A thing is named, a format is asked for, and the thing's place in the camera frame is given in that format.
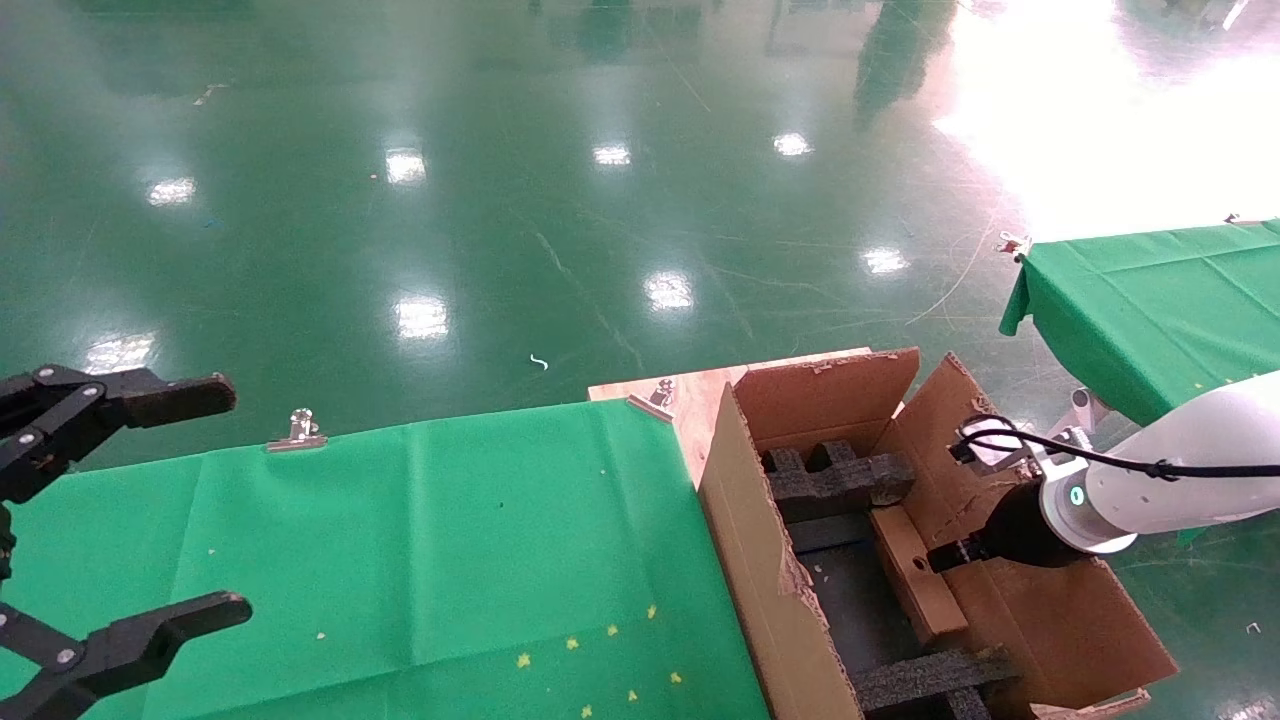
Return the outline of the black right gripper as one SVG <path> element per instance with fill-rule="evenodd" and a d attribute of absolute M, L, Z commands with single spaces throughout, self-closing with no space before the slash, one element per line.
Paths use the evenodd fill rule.
<path fill-rule="evenodd" d="M 1042 483 L 1012 487 L 995 505 L 983 538 L 961 538 L 928 552 L 928 568 L 936 574 L 991 559 L 1006 559 L 1033 568 L 1065 568 L 1085 553 L 1062 541 L 1051 528 L 1041 506 Z"/>

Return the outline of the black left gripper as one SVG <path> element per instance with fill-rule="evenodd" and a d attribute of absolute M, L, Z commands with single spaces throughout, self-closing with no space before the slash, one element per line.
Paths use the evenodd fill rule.
<path fill-rule="evenodd" d="M 88 374 L 41 366 L 1 383 L 1 498 L 26 503 L 122 429 L 232 411 L 224 375 L 164 380 L 147 368 Z M 0 507 L 0 582 L 12 577 L 15 536 Z M 188 641 L 247 623 L 242 594 L 214 592 L 118 619 L 77 641 L 3 603 L 3 648 L 38 666 L 1 702 L 4 719 L 79 719 L 99 701 L 166 675 Z"/>

